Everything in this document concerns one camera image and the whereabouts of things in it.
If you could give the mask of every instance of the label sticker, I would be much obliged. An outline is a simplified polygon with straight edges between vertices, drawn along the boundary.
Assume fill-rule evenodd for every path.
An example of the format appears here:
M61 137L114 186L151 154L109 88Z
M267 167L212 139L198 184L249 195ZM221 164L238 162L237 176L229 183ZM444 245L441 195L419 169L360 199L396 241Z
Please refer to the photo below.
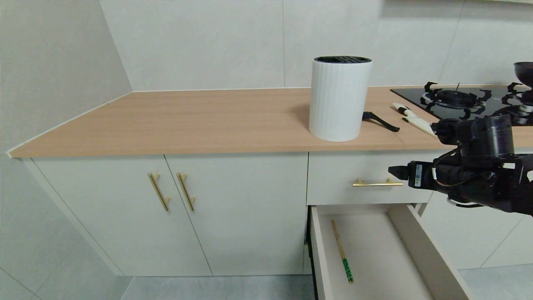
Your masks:
M415 173L415 186L420 187L421 184L422 184L422 165L417 164L416 173Z

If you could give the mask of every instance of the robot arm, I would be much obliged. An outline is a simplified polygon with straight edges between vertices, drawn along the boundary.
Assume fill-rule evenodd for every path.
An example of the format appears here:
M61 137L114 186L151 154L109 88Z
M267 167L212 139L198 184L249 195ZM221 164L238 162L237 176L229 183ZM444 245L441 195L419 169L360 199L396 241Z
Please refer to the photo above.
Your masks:
M533 216L533 154L514 154L508 115L445 119L431 127L443 144L457 148L433 162L389 167L391 174L412 188L445 193L459 207L489 206Z

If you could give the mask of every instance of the black handle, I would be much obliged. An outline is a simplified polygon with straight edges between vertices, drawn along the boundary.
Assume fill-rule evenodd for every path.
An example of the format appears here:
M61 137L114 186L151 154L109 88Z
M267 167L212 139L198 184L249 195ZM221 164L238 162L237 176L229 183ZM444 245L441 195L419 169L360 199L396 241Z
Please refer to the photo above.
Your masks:
M399 127L392 126L391 124L388 124L383 119L381 119L380 117L376 116L376 114L374 114L373 112L363 112L363 121L365 121L365 120L375 120L375 121L381 123L381 125L383 125L385 128L389 129L392 132L400 131Z

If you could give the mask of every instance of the cable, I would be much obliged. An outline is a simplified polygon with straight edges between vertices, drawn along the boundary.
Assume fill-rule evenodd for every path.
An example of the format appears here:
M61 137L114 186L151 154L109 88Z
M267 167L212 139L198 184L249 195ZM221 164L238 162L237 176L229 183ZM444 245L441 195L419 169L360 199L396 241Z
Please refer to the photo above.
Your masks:
M461 207L461 208L476 208L476 207L483 207L483 205L481 204L460 204L460 203L457 203L455 201L453 201L452 199L448 198L446 199L446 201L448 201L448 203L450 203L451 205L453 206L457 206L457 207Z
M448 151L444 154L442 154L441 156L439 156L439 158L437 158L437 160L435 160L435 162L433 163L433 167L431 168L431 171L433 173L433 179L441 186L445 186L445 187L452 187L452 186L458 186L458 185L461 185L463 183L466 183L467 181L471 180L471 178L469 179L466 179L460 183L455 183L455 184L445 184L445 183L442 183L440 182L438 179L437 179L437 165L440 163L441 160L449 157L449 156L452 156L454 154L456 154L457 152L459 152L459 150L461 150L461 146L462 145L459 145L457 148L453 149L452 151Z

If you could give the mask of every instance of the black bowl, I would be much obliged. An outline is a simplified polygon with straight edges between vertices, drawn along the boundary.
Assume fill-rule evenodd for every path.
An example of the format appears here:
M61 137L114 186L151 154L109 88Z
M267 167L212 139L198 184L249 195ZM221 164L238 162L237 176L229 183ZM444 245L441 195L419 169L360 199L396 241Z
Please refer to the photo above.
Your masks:
M515 62L514 73L521 83L533 88L533 61Z

